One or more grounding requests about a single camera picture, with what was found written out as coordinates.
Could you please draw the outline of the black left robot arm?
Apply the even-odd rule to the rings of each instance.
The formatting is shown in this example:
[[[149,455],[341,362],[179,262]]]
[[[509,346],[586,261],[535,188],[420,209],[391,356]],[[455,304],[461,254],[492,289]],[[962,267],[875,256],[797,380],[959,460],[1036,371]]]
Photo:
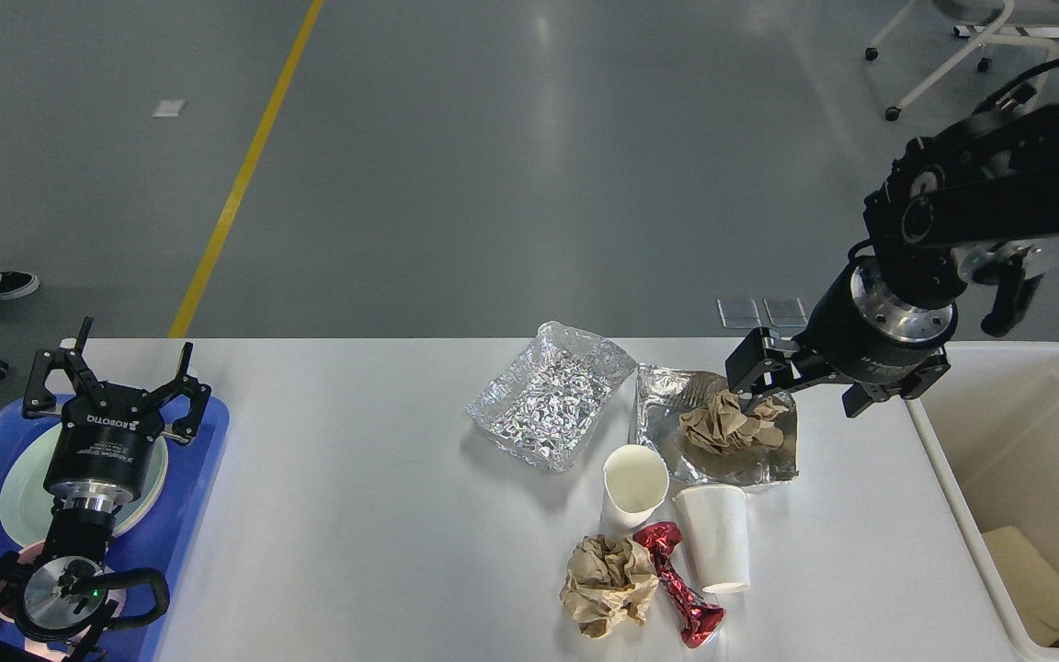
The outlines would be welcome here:
[[[71,347],[35,353],[28,377],[22,416],[59,423],[43,476],[53,508],[33,558],[0,557],[0,661],[42,661],[51,642],[85,661],[104,633],[147,627],[169,609],[163,571],[110,570],[106,557],[119,512],[142,497],[156,443],[189,445],[211,388],[189,373],[190,342],[154,390],[98,380],[84,357],[92,324],[84,320]]]

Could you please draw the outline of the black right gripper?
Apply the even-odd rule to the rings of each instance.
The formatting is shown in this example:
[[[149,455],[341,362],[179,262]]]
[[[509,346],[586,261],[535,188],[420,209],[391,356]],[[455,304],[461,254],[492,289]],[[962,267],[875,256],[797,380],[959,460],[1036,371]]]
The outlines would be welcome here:
[[[957,330],[954,304],[925,309],[891,293],[878,260],[850,261],[794,338],[756,327],[724,361],[726,390],[762,401],[806,387],[855,381],[842,394],[848,418],[873,404],[915,401],[950,369],[936,355]]]

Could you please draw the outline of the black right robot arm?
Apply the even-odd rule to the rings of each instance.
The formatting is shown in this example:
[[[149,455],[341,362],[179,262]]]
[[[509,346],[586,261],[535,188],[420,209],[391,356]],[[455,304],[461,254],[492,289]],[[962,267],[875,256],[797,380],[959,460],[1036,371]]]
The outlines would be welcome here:
[[[1041,251],[1059,238],[1059,102],[1024,109],[1033,78],[1054,70],[1059,58],[1033,66],[971,117],[907,144],[865,198],[865,239],[803,332],[753,328],[726,357],[744,414],[816,384],[846,384],[850,418],[896,395],[919,398],[950,366],[945,344],[972,282],[997,290],[982,330],[1012,332],[1047,269]]]

